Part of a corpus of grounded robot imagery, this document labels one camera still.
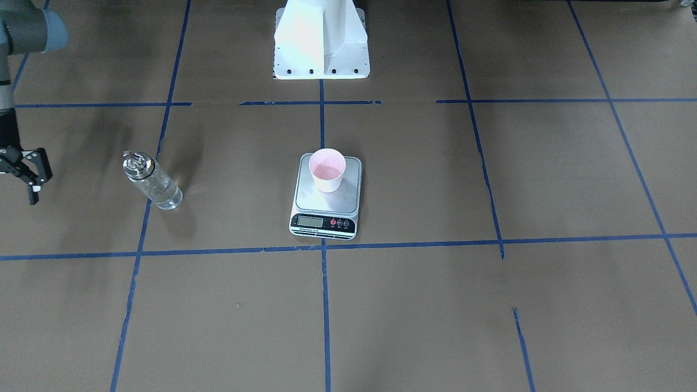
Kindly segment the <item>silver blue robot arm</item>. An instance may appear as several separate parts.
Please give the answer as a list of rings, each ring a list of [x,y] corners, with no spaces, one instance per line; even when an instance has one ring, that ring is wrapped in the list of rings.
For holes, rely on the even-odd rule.
[[[30,205],[38,202],[38,193],[53,174],[45,149],[27,150],[21,145],[8,59],[57,51],[67,44],[67,27],[55,11],[35,7],[31,1],[2,1],[1,170],[26,184]]]

